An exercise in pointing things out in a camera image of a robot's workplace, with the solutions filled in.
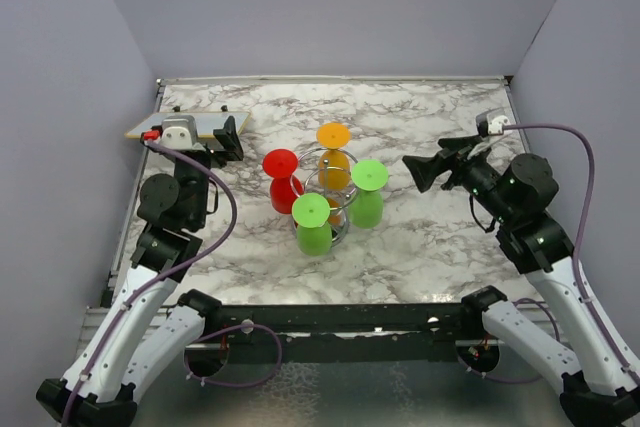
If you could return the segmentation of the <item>red wine glass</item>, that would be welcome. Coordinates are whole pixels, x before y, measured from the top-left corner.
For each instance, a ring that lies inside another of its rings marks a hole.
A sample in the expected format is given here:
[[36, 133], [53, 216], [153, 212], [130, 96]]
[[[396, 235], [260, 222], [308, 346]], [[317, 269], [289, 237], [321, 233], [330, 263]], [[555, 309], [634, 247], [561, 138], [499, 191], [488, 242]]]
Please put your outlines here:
[[296, 154], [287, 149], [270, 151], [262, 162], [264, 172], [272, 178], [269, 194], [273, 208], [280, 214], [290, 215], [304, 187], [294, 175], [298, 168]]

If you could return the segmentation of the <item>green wine glass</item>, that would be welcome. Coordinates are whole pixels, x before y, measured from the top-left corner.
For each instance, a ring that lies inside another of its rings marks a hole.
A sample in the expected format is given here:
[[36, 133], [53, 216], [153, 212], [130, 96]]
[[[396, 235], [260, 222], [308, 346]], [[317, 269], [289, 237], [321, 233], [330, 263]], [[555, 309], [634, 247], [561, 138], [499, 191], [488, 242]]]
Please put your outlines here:
[[357, 195], [348, 207], [350, 221], [358, 228], [373, 229], [382, 220], [384, 202], [380, 193], [387, 184], [387, 168], [378, 160], [359, 161], [351, 170]]
[[318, 193], [305, 193], [295, 200], [292, 217], [297, 223], [299, 249], [308, 256], [327, 254], [332, 246], [332, 230], [328, 223], [331, 210], [328, 201]]

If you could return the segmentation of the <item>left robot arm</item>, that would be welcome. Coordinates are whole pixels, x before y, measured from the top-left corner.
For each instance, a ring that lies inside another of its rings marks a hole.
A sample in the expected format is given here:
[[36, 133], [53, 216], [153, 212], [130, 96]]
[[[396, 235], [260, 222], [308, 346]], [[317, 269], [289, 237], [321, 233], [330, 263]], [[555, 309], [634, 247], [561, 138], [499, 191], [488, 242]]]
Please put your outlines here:
[[62, 426], [128, 426], [147, 389], [195, 339], [220, 332], [221, 318], [207, 307], [180, 305], [154, 332], [160, 307], [187, 269], [230, 236], [228, 227], [208, 248], [197, 232], [217, 209], [210, 192], [230, 191], [215, 169], [244, 152], [231, 114], [210, 130], [193, 115], [172, 114], [143, 130], [140, 142], [172, 160], [171, 174], [155, 174], [139, 190], [137, 215], [145, 226], [112, 306], [82, 354], [59, 378], [46, 379], [39, 404]]

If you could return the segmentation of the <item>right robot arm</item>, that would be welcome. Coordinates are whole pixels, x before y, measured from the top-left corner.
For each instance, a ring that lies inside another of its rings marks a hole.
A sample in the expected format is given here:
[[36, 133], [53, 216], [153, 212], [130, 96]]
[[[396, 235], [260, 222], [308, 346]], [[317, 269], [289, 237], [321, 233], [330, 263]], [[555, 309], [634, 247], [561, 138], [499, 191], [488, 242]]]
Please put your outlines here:
[[577, 245], [547, 212], [559, 190], [546, 159], [515, 156], [499, 173], [477, 151], [477, 136], [439, 140], [432, 157], [402, 158], [419, 191], [447, 174], [443, 189], [464, 188], [498, 224], [500, 249], [543, 298], [566, 342], [551, 337], [489, 286], [466, 297], [459, 314], [469, 337], [486, 333], [518, 353], [559, 397], [575, 426], [619, 426], [639, 413], [638, 359], [599, 305], [577, 259]]

